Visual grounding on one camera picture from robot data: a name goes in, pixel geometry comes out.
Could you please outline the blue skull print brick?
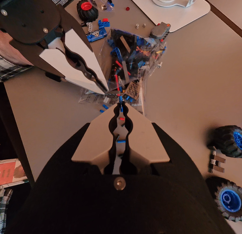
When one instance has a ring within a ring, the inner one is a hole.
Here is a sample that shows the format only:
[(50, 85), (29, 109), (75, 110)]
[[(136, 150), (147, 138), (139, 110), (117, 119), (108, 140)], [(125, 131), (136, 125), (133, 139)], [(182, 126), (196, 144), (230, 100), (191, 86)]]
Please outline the blue skull print brick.
[(90, 43), (103, 39), (106, 36), (107, 36), (107, 32), (106, 32), (105, 28), (101, 28), (101, 29), (98, 29), (98, 30), (95, 30), (95, 31), (92, 31), (92, 32), (89, 32), (86, 34), (86, 37)]

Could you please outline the printed booklet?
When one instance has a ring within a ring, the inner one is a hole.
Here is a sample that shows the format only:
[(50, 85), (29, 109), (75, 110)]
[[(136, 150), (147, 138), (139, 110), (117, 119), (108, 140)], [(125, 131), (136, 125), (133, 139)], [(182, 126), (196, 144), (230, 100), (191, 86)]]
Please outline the printed booklet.
[(27, 182), (28, 178), (18, 158), (0, 161), (0, 189)]

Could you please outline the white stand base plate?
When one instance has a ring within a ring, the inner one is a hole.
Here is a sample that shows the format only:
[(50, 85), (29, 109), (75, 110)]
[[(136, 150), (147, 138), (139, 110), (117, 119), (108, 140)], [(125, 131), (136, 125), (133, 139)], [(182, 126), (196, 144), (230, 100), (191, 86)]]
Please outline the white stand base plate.
[(164, 22), (174, 32), (210, 11), (205, 0), (132, 0), (155, 24)]

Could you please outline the clear bag of toy bricks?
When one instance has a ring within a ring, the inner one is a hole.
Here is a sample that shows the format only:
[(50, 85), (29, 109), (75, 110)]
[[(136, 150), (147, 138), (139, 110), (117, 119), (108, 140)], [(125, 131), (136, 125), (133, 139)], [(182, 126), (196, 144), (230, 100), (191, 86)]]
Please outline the clear bag of toy bricks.
[(99, 94), (81, 88), (78, 103), (111, 107), (122, 97), (144, 115), (147, 80), (161, 67), (166, 48), (165, 41), (111, 28), (98, 55), (108, 91)]

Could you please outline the person's left hand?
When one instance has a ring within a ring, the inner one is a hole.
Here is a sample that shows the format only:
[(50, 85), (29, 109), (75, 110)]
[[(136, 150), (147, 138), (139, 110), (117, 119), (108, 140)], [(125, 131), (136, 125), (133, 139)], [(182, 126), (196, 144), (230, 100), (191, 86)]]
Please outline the person's left hand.
[(33, 66), (10, 42), (13, 38), (8, 34), (0, 31), (0, 55), (7, 61), (19, 66)]

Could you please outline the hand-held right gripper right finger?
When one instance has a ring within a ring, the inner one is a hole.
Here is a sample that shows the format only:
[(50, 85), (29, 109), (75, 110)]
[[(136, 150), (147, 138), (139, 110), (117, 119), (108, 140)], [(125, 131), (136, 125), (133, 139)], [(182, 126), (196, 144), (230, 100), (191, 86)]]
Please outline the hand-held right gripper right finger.
[(153, 124), (132, 106), (123, 104), (126, 136), (120, 165), (122, 174), (138, 174), (153, 163), (168, 163), (170, 158)]

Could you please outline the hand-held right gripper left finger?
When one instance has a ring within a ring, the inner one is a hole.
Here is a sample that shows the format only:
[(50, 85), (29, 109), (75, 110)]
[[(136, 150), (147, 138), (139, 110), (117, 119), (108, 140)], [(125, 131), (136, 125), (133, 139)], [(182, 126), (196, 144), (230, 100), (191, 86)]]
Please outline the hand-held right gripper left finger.
[(98, 166), (102, 174), (113, 174), (116, 159), (117, 118), (120, 104), (116, 103), (91, 121), (80, 141), (72, 161)]

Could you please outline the small axle frame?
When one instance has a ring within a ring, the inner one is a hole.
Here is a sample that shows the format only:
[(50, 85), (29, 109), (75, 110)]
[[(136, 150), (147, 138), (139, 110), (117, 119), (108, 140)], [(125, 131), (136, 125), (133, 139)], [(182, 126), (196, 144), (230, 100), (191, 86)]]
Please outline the small axle frame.
[(225, 173), (225, 169), (221, 167), (221, 164), (225, 163), (225, 158), (218, 156), (216, 150), (211, 150), (208, 163), (208, 172), (213, 173), (214, 171), (216, 171), (220, 173)]

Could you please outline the person's plaid shirt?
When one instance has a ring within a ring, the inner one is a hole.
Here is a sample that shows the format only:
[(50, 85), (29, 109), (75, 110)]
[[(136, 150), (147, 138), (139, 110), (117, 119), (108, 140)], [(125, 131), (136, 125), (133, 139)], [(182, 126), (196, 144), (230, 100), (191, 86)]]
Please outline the person's plaid shirt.
[(4, 234), (6, 228), (7, 209), (13, 190), (2, 188), (0, 191), (0, 233)]

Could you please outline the black tyre red hub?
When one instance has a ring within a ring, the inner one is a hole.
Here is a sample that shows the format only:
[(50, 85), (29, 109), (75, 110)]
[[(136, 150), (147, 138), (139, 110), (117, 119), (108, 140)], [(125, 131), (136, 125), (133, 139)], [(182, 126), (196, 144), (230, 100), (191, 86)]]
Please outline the black tyre red hub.
[(77, 3), (77, 13), (79, 18), (85, 23), (95, 21), (99, 14), (98, 9), (88, 0), (81, 0)]

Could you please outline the person's left forearm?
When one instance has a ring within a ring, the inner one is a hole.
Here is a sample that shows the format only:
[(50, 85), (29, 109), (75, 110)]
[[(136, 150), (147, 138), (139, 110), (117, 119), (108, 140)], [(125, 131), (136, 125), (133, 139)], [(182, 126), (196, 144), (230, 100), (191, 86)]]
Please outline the person's left forearm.
[(5, 81), (7, 81), (8, 79), (11, 79), (12, 77), (16, 76), (19, 73), (29, 70), (30, 68), (32, 68), (32, 66), (16, 65), (14, 63), (7, 61), (2, 56), (0, 56), (0, 82), (3, 83)]

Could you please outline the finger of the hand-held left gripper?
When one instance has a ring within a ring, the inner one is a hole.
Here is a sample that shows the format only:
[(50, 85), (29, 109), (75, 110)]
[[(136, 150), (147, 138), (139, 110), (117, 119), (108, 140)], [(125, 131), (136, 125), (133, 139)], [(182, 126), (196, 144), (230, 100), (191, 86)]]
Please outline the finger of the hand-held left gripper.
[(64, 45), (66, 55), (67, 51), (70, 51), (77, 60), (81, 61), (81, 69), (69, 69), (65, 79), (91, 91), (108, 91), (105, 76), (94, 52), (74, 29), (65, 33)]
[(99, 80), (94, 81), (88, 79), (83, 73), (84, 70), (78, 70), (72, 67), (60, 49), (45, 49), (39, 56), (63, 74), (67, 81), (99, 94), (106, 93), (106, 87), (103, 83)]

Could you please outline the small clear bag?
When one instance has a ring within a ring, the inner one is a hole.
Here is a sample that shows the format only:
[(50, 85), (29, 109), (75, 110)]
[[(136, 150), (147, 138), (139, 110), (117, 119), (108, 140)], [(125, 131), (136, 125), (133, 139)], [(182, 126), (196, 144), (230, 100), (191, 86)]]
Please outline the small clear bag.
[(89, 0), (98, 11), (112, 12), (114, 7), (107, 5), (107, 0)]

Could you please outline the grey desk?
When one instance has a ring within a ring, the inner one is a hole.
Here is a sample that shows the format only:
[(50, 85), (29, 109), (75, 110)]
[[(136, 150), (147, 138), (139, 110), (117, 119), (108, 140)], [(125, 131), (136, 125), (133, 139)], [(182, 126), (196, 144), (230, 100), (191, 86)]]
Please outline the grey desk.
[(206, 0), (211, 11), (240, 37), (242, 29), (242, 0)]
[(138, 174), (102, 174), (71, 159), (100, 113), (77, 103), (80, 87), (32, 67), (4, 83), (36, 181), (6, 233), (235, 233), (220, 214), (197, 165), (207, 165), (209, 126), (241, 112), (241, 72), (208, 16), (168, 36), (161, 70), (148, 86), (148, 120), (170, 161)]

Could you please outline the black tyre blue hub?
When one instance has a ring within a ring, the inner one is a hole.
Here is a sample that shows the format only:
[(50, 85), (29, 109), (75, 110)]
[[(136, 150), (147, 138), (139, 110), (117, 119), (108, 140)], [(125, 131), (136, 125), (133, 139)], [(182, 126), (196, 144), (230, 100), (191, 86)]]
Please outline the black tyre blue hub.
[(242, 128), (236, 125), (216, 128), (207, 147), (215, 147), (227, 157), (242, 158)]
[(233, 222), (242, 221), (242, 188), (225, 178), (212, 176), (205, 180), (223, 218)]

